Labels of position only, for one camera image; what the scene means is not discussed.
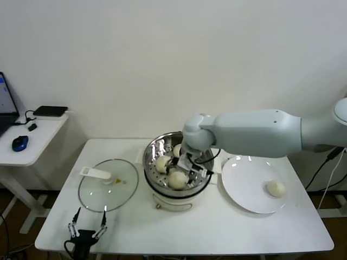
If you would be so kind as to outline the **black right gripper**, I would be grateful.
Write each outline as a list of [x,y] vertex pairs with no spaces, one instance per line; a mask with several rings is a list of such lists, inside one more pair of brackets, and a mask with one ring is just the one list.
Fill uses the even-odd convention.
[[[205,168],[202,164],[198,164],[193,161],[192,155],[187,153],[186,154],[186,168],[187,171],[189,172],[188,175],[188,181],[186,188],[188,189],[193,189],[196,186],[196,181],[198,178],[206,178],[207,176],[213,175],[213,171],[208,170]],[[178,163],[178,159],[170,159],[166,164],[165,164],[165,173],[169,173],[172,168],[176,168]]]

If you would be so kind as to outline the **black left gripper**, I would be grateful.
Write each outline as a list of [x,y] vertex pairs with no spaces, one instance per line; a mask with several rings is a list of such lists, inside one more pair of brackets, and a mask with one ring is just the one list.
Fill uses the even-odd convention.
[[74,245],[72,259],[75,260],[88,259],[91,247],[97,243],[97,238],[100,238],[107,230],[106,211],[103,212],[100,229],[98,231],[78,230],[76,228],[76,223],[80,210],[81,208],[78,209],[72,221],[68,224],[70,236],[72,237],[71,243]]

